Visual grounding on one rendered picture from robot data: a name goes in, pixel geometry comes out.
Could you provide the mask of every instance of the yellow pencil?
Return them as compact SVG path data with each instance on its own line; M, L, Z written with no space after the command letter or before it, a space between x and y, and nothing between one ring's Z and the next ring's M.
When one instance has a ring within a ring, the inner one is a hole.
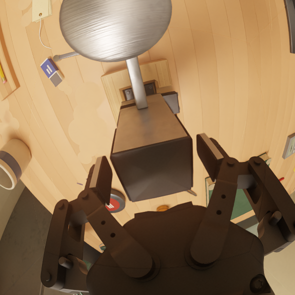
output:
M5 84L7 82L7 80L6 80L5 76L4 76L1 64L0 64L0 77L1 77L1 79L3 81L3 84Z

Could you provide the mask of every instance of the block top face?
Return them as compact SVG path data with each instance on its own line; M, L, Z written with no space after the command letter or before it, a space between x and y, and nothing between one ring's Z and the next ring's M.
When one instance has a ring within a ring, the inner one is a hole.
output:
M40 66L48 78L50 78L56 71L59 70L51 58L46 58Z
M161 94L148 96L147 103L120 110L113 154L188 136Z

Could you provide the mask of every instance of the metal ball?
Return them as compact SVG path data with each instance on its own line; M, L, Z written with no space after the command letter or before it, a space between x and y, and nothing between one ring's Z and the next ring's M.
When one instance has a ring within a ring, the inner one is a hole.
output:
M139 56L164 35L171 0L63 0L63 37L80 55L100 62Z

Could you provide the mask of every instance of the gray floor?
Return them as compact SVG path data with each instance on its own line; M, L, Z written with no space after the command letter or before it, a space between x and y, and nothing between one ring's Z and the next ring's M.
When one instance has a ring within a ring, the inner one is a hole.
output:
M25 188L0 240L0 295L62 295L40 273L51 213Z

